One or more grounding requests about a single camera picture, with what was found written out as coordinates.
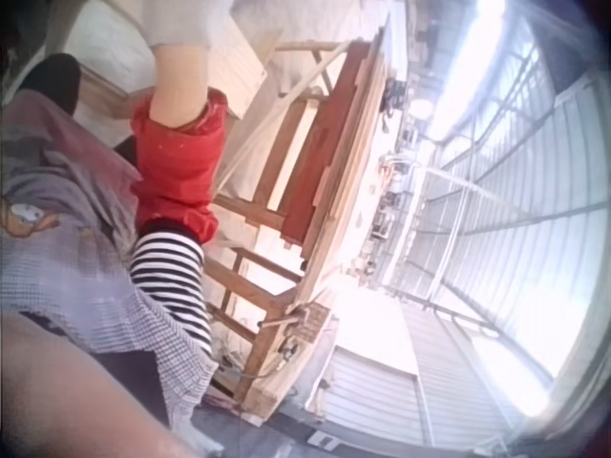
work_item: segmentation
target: wooden plank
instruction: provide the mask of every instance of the wooden plank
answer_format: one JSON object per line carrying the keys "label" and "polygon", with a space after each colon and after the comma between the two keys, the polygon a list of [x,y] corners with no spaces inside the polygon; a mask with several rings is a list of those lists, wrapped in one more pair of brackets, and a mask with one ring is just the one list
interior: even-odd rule
{"label": "wooden plank", "polygon": [[265,208],[269,205],[274,187],[276,186],[276,182],[278,181],[278,177],[286,161],[288,150],[293,142],[297,128],[304,117],[306,108],[307,101],[305,100],[295,100],[290,104],[290,107],[288,107],[283,123],[278,131],[278,135],[276,135],[276,140],[265,162],[263,173],[259,178],[257,189],[252,198],[253,203]]}
{"label": "wooden plank", "polygon": [[331,52],[337,48],[339,43],[335,41],[287,41],[276,47],[276,52],[287,51],[327,51]]}
{"label": "wooden plank", "polygon": [[255,342],[255,339],[257,338],[256,332],[251,331],[242,323],[236,322],[233,318],[231,318],[229,315],[227,315],[217,307],[208,307],[208,311],[210,312],[210,315],[214,317],[215,320],[223,323],[225,326],[227,326],[229,329],[231,329],[243,339],[251,343]]}
{"label": "wooden plank", "polygon": [[[314,56],[314,60],[317,64],[323,60],[320,51],[312,51],[312,55]],[[321,74],[321,77],[323,78],[323,82],[327,88],[327,93],[331,94],[333,92],[333,83],[331,83],[331,78],[329,78],[328,72],[324,71],[323,74]]]}
{"label": "wooden plank", "polygon": [[273,272],[276,275],[280,275],[281,277],[284,277],[287,280],[294,281],[295,283],[299,283],[302,280],[301,275],[296,274],[295,272],[288,270],[287,268],[282,267],[276,262],[269,260],[268,258],[265,258],[261,255],[258,255],[257,253],[254,253],[250,250],[246,250],[245,248],[232,248],[232,250],[238,255],[239,258],[251,260],[259,264],[261,267],[264,267],[270,272]]}
{"label": "wooden plank", "polygon": [[327,217],[330,203],[337,194],[341,181],[341,175],[345,171],[346,163],[348,162],[348,157],[355,139],[354,136],[356,135],[357,127],[364,113],[364,105],[366,104],[366,98],[369,93],[369,84],[371,83],[370,79],[372,77],[373,66],[375,64],[376,56],[380,51],[381,45],[382,36],[381,34],[378,34],[371,42],[368,57],[363,61],[363,65],[357,73],[357,94],[354,96],[354,103],[350,107],[350,111],[347,116],[346,128],[342,131],[342,136],[337,145],[338,152],[329,170],[329,186],[323,190],[319,204],[314,210],[312,219],[307,228],[307,233],[305,234],[305,239],[302,246],[302,258],[305,260],[309,260],[312,256],[312,251],[320,236],[325,218]]}
{"label": "wooden plank", "polygon": [[[240,255],[236,255],[236,260],[233,261],[233,270],[236,273],[240,273],[240,266],[242,265],[243,257]],[[227,311],[227,307],[229,307],[229,301],[231,300],[231,290],[229,288],[225,288],[225,294],[222,296],[221,302],[221,310],[223,312]]]}
{"label": "wooden plank", "polygon": [[[315,89],[318,89],[321,92],[318,94],[313,91],[304,91],[299,97],[297,97],[297,100],[316,100],[317,102],[327,102],[328,95],[324,95],[318,86]],[[286,93],[278,93],[278,97],[280,98],[284,97],[285,95]]]}
{"label": "wooden plank", "polygon": [[283,226],[284,217],[282,215],[261,205],[255,205],[243,198],[229,198],[223,194],[217,194],[214,197],[214,203],[230,212],[245,217],[247,220],[277,231],[280,231]]}
{"label": "wooden plank", "polygon": [[242,277],[216,260],[206,258],[203,273],[225,288],[266,312],[278,310],[278,301],[269,291]]}
{"label": "wooden plank", "polygon": [[305,139],[297,166],[302,169],[306,168],[307,173],[300,173],[295,176],[295,170],[293,171],[293,174],[291,174],[293,183],[289,179],[287,185],[287,189],[292,194],[290,203],[282,210],[279,208],[281,212],[286,211],[281,235],[283,239],[291,243],[301,246],[306,238],[307,228],[315,209],[312,201],[325,167],[333,160],[352,99],[356,93],[354,81],[361,62],[367,57],[368,52],[369,43],[350,43],[346,61],[340,71],[335,89],[330,95],[328,103],[318,110]]}
{"label": "wooden plank", "polygon": [[359,137],[355,139],[354,147],[345,165],[340,180],[340,186],[335,193],[327,219],[324,220],[322,230],[311,252],[304,279],[300,283],[298,301],[307,301],[320,289],[319,284],[332,269],[340,268],[335,255],[346,239],[346,231],[350,222],[350,215],[358,193],[355,182],[362,179],[368,163],[371,141],[374,134],[375,122],[378,115],[379,102],[384,92],[386,67],[381,56],[376,64],[376,80],[368,96],[368,105],[364,109],[367,114],[362,118],[359,126]]}

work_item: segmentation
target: wooden beam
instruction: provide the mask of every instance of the wooden beam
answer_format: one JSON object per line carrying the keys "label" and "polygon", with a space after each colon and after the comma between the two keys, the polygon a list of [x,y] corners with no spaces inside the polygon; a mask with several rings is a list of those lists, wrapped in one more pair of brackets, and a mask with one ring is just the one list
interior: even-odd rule
{"label": "wooden beam", "polygon": [[208,307],[208,311],[210,312],[210,315],[214,317],[215,320],[223,323],[225,326],[227,326],[229,329],[231,329],[243,339],[251,343],[255,342],[255,339],[257,338],[256,332],[251,331],[242,323],[236,322],[233,318],[231,318],[229,315],[227,315],[217,307]]}
{"label": "wooden beam", "polygon": [[216,260],[206,258],[203,273],[266,312],[281,309],[276,296]]}
{"label": "wooden beam", "polygon": [[277,264],[276,262],[269,260],[257,253],[246,250],[245,248],[232,248],[232,250],[238,255],[239,258],[244,258],[246,260],[251,260],[256,264],[259,264],[261,267],[273,272],[276,275],[280,275],[287,280],[294,281],[295,283],[299,283],[302,280],[302,276],[296,274],[295,272],[288,270],[285,267]]}
{"label": "wooden beam", "polygon": [[246,220],[262,224],[277,231],[280,231],[283,227],[284,217],[278,212],[269,210],[261,205],[256,205],[243,198],[229,198],[223,194],[217,194],[214,197],[214,203],[230,212],[245,217]]}
{"label": "wooden beam", "polygon": [[256,205],[261,205],[267,208],[269,200],[280,176],[280,172],[283,169],[288,150],[293,142],[293,138],[299,125],[306,112],[307,101],[306,100],[295,100],[290,104],[283,123],[276,135],[274,144],[271,147],[267,161],[263,168],[263,173],[259,178],[257,189],[253,195],[252,202]]}
{"label": "wooden beam", "polygon": [[[317,64],[320,64],[323,61],[323,57],[321,56],[320,51],[312,51],[312,55],[314,56],[314,60]],[[323,78],[323,82],[327,87],[327,92],[331,94],[333,92],[333,83],[331,83],[331,78],[329,78],[327,70],[323,71],[321,77]]]}
{"label": "wooden beam", "polygon": [[328,51],[335,50],[340,43],[335,41],[290,41],[281,43],[276,47],[276,52],[287,51]]}
{"label": "wooden beam", "polygon": [[[284,311],[277,309],[268,312],[265,315],[265,319],[276,320],[281,318],[283,314]],[[236,390],[234,391],[234,399],[236,402],[242,403],[244,399],[246,399],[246,395],[248,394],[252,384],[255,382],[255,380],[257,380],[257,376],[262,375],[261,370],[263,369],[263,364],[265,363],[269,352],[273,348],[276,339],[279,336],[282,336],[283,332],[284,326],[273,326],[261,329],[257,333],[255,342],[252,344],[252,349],[250,350],[250,354],[248,355],[248,359],[244,365],[243,375],[246,377],[240,377],[238,386],[236,386]],[[273,367],[268,367],[266,370],[273,370]]]}
{"label": "wooden beam", "polygon": [[[240,255],[236,255],[236,260],[233,262],[232,270],[236,273],[240,270],[240,266],[242,265],[243,257]],[[229,306],[229,300],[231,300],[231,290],[229,288],[225,288],[225,294],[222,296],[221,302],[221,310],[223,312],[227,311],[227,307]]]}
{"label": "wooden beam", "polygon": [[[321,93],[317,94],[313,91],[304,91],[299,97],[297,97],[297,100],[316,100],[317,102],[327,102],[328,101],[328,95],[324,95],[322,94],[322,90],[317,86],[316,89],[320,90]],[[282,98],[286,95],[286,93],[279,93],[278,97]]]}

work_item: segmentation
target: metal beam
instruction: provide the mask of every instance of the metal beam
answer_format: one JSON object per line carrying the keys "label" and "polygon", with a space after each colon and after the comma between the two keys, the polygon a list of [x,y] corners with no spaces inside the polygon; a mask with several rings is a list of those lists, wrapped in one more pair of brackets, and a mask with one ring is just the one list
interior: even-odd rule
{"label": "metal beam", "polygon": [[[543,114],[539,119],[537,119],[535,122],[533,122],[533,124],[531,125],[531,127],[529,128],[528,132],[526,134],[524,134],[524,136],[514,145],[512,146],[509,150],[507,150],[507,153],[505,153],[497,162],[495,162],[486,172],[484,172],[482,175],[480,175],[479,177],[477,177],[477,179],[474,180],[474,183],[477,184],[480,181],[482,181],[485,177],[489,176],[492,172],[494,172],[498,167],[500,167],[500,165],[505,162],[507,159],[509,159],[515,152],[517,152],[522,145],[524,145],[524,143],[526,143],[528,141],[528,139],[533,136],[541,127],[543,127],[543,125],[545,124],[545,121],[547,121],[547,119],[554,114],[556,109],[552,108],[550,110],[548,110],[545,114]],[[443,200],[444,198],[448,198],[450,196],[453,196],[455,194],[458,194],[460,191],[452,191],[450,193],[444,194],[443,196],[439,196],[438,198],[430,198],[429,200],[427,200],[428,203],[433,203],[433,202],[437,202],[439,200]]]}
{"label": "metal beam", "polygon": [[[474,149],[475,149],[475,122],[477,120],[478,113],[479,113],[479,107],[475,109],[475,113],[474,113],[474,116],[472,117],[472,122],[471,122],[472,153],[469,156],[469,168],[467,170],[467,178],[471,178],[472,170],[473,170]],[[433,295],[439,289],[439,283],[441,282],[441,279],[446,275],[446,270],[448,269],[448,265],[450,264],[450,258],[452,257],[454,247],[456,246],[458,231],[462,227],[462,221],[465,217],[465,212],[467,210],[468,203],[469,203],[469,188],[465,186],[462,188],[462,193],[460,195],[460,201],[458,202],[458,209],[456,210],[456,217],[454,218],[452,230],[450,231],[450,236],[448,237],[448,241],[446,242],[446,247],[443,250],[443,255],[441,255],[441,260],[439,262],[439,265],[437,266],[435,275],[433,276],[431,284],[429,285],[429,291],[427,292],[428,300],[432,299]]]}
{"label": "metal beam", "polygon": [[442,177],[445,178],[448,181],[451,181],[452,183],[456,183],[460,186],[464,186],[465,188],[469,188],[472,191],[475,191],[476,193],[480,194],[483,198],[487,198],[488,200],[492,200],[493,202],[496,202],[500,205],[503,205],[505,208],[507,208],[508,210],[521,215],[523,218],[527,218],[529,219],[531,217],[530,213],[528,213],[527,211],[515,206],[512,202],[509,202],[507,200],[505,200],[504,198],[500,198],[499,196],[497,196],[495,193],[491,193],[490,191],[488,191],[487,189],[482,188],[481,186],[475,184],[472,181],[468,181],[467,179],[461,178],[461,177],[456,177],[454,175],[452,175],[449,172],[446,172],[445,170],[442,169],[437,169],[436,167],[427,167],[424,166],[422,164],[420,164],[419,162],[416,162],[413,159],[406,159],[405,162],[414,165],[415,167],[418,167],[422,170],[424,170],[425,172],[429,172],[432,175],[436,175],[438,177]]}
{"label": "metal beam", "polygon": [[[433,276],[432,272],[429,272],[427,269],[416,264],[415,262],[408,260],[407,263],[420,270],[421,272],[424,272],[428,276]],[[514,353],[514,355],[516,355],[526,366],[530,368],[530,370],[533,372],[533,374],[535,374],[535,376],[543,384],[543,386],[551,386],[552,382],[554,381],[554,377],[552,377],[552,374],[550,374],[550,372],[545,367],[543,367],[543,365],[539,361],[533,358],[533,355],[531,355],[523,346],[521,346],[514,339],[509,337],[505,333],[505,331],[503,331],[500,327],[493,323],[486,316],[485,308],[481,304],[477,303],[477,301],[475,301],[473,298],[471,298],[469,295],[467,295],[451,283],[442,280],[441,284],[448,288],[448,290],[455,296],[457,296],[465,305],[471,308],[473,312],[483,317],[490,324],[490,326],[492,326],[491,329],[498,334],[498,339],[505,345],[505,347],[507,347],[507,349]]]}
{"label": "metal beam", "polygon": [[[574,208],[572,210],[566,210],[565,212],[554,213],[553,215],[532,217],[530,219],[512,221],[512,222],[503,222],[502,224],[485,226],[479,229],[474,229],[472,231],[460,232],[458,235],[459,236],[475,236],[478,234],[487,234],[489,232],[505,231],[507,229],[516,229],[517,227],[524,227],[524,226],[529,226],[532,224],[540,224],[545,221],[553,221],[555,219],[570,218],[576,215],[583,215],[585,213],[597,212],[599,210],[603,210],[609,207],[611,207],[611,201],[604,200],[602,202],[591,203],[589,205],[584,205],[582,207]],[[419,234],[427,234],[429,236],[447,236],[450,234],[450,229],[446,228],[444,232],[422,231],[422,230],[416,229],[416,232],[418,232]]]}
{"label": "metal beam", "polygon": [[[532,57],[532,54],[533,54],[534,51],[535,51],[535,47],[533,47],[529,51],[529,53],[526,56],[526,58],[522,61],[522,64],[519,66],[519,69],[518,69],[517,75],[516,75],[516,79],[514,79],[514,82],[512,83],[511,88],[509,88],[509,91],[505,95],[505,98],[503,98],[502,104],[498,107],[498,110],[496,111],[495,115],[493,116],[493,118],[491,119],[490,123],[486,127],[486,130],[483,132],[483,134],[480,136],[480,138],[476,141],[476,146],[477,147],[479,147],[482,143],[484,143],[488,139],[488,136],[493,132],[496,123],[498,122],[498,120],[500,120],[500,118],[503,115],[503,113],[505,112],[507,106],[513,100],[515,94],[519,93],[519,90],[522,88],[524,83],[530,77],[530,74],[529,74],[526,77],[521,78],[522,75],[524,74],[524,72],[526,71],[526,67],[528,67],[528,63],[531,61],[531,57]],[[534,71],[534,68],[535,68],[535,66],[533,66],[531,68],[531,72]],[[456,156],[454,159],[448,161],[447,164],[442,166],[442,169],[443,170],[450,169],[454,164],[457,164],[463,158],[465,158],[470,152],[471,152],[471,148],[466,150],[465,152],[461,153],[460,155]]]}
{"label": "metal beam", "polygon": [[397,288],[392,288],[392,289],[395,290],[399,298],[407,299],[408,301],[419,303],[420,305],[424,305],[426,308],[430,307],[434,311],[446,313],[453,318],[458,318],[460,320],[464,320],[465,322],[469,322],[469,323],[475,324],[480,327],[485,327],[486,329],[490,329],[491,331],[496,332],[495,326],[493,324],[490,324],[487,321],[479,320],[477,318],[470,317],[469,315],[465,315],[463,313],[456,312],[454,310],[451,310],[450,308],[444,307],[443,305],[439,305],[438,303],[428,301],[419,296],[414,296],[413,294],[410,294],[407,291],[401,291]]}

